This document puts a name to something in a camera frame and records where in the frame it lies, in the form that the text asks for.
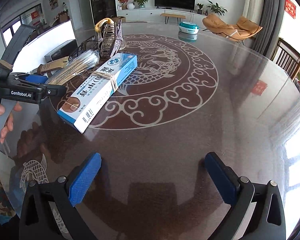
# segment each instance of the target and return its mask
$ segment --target gray curtain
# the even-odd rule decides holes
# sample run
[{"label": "gray curtain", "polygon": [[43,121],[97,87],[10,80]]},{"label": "gray curtain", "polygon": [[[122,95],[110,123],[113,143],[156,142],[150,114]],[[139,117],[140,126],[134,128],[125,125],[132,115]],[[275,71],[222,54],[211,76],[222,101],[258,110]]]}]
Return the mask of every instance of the gray curtain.
[{"label": "gray curtain", "polygon": [[251,49],[270,58],[278,41],[282,25],[285,0],[265,0],[260,20],[263,27]]}]

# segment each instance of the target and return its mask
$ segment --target barcode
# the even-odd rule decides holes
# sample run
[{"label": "barcode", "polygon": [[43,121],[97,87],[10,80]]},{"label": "barcode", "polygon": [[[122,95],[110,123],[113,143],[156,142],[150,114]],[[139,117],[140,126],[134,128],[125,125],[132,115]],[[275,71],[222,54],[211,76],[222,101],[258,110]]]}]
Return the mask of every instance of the barcode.
[{"label": "barcode", "polygon": [[86,116],[88,117],[88,120],[91,118],[91,116],[93,115],[93,112],[91,109],[89,109],[87,112],[86,112]]}]

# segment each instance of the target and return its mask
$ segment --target red sign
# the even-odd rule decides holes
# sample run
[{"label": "red sign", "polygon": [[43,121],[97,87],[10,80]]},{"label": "red sign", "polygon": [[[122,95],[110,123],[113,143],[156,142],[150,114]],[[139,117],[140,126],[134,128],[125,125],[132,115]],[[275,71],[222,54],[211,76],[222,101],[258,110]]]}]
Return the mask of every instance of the red sign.
[{"label": "red sign", "polygon": [[35,26],[36,24],[38,24],[40,22],[38,11],[35,11],[35,12],[31,13],[31,18],[32,18],[33,26]]},{"label": "red sign", "polygon": [[261,96],[261,94],[263,93],[263,91],[265,91],[267,86],[268,85],[266,83],[264,83],[261,80],[258,80],[258,82],[254,85],[251,93],[257,96]]},{"label": "red sign", "polygon": [[284,10],[290,14],[293,19],[296,18],[296,5],[291,2],[291,0],[286,0]]},{"label": "red sign", "polygon": [[37,17],[39,17],[38,11],[35,11],[35,12],[31,13],[31,18],[32,18],[32,19],[35,19],[35,18],[37,18]]}]

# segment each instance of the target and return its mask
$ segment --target rubber band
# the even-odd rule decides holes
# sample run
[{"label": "rubber band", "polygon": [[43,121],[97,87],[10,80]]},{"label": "rubber band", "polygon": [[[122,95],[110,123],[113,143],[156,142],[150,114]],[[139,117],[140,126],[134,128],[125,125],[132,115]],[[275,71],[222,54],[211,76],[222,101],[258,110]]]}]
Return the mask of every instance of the rubber band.
[{"label": "rubber band", "polygon": [[111,86],[112,86],[112,89],[113,89],[113,92],[116,92],[117,89],[118,89],[118,84],[117,84],[117,80],[115,78],[114,75],[112,74],[109,74],[109,73],[104,73],[104,72],[99,72],[99,71],[94,71],[92,73],[93,76],[99,76],[99,77],[103,77],[105,79],[108,79],[110,80],[111,82]]},{"label": "rubber band", "polygon": [[71,106],[75,107],[76,109],[79,109],[79,107],[77,107],[77,106],[74,106],[74,105],[72,105],[72,104],[68,103],[67,101],[66,101],[66,104],[68,104],[68,105],[71,105]]},{"label": "rubber band", "polygon": [[13,68],[13,65],[9,64],[8,62],[0,59],[0,64],[5,66],[7,69],[12,69]]}]

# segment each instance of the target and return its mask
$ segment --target orange chair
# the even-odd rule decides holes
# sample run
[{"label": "orange chair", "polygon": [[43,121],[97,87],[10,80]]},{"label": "orange chair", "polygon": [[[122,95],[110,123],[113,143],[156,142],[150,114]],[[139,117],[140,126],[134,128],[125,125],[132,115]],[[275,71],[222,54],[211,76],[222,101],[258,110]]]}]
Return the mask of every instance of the orange chair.
[{"label": "orange chair", "polygon": [[241,16],[236,25],[226,24],[215,14],[209,14],[202,20],[204,26],[212,33],[231,41],[244,41],[261,31],[262,27]]}]

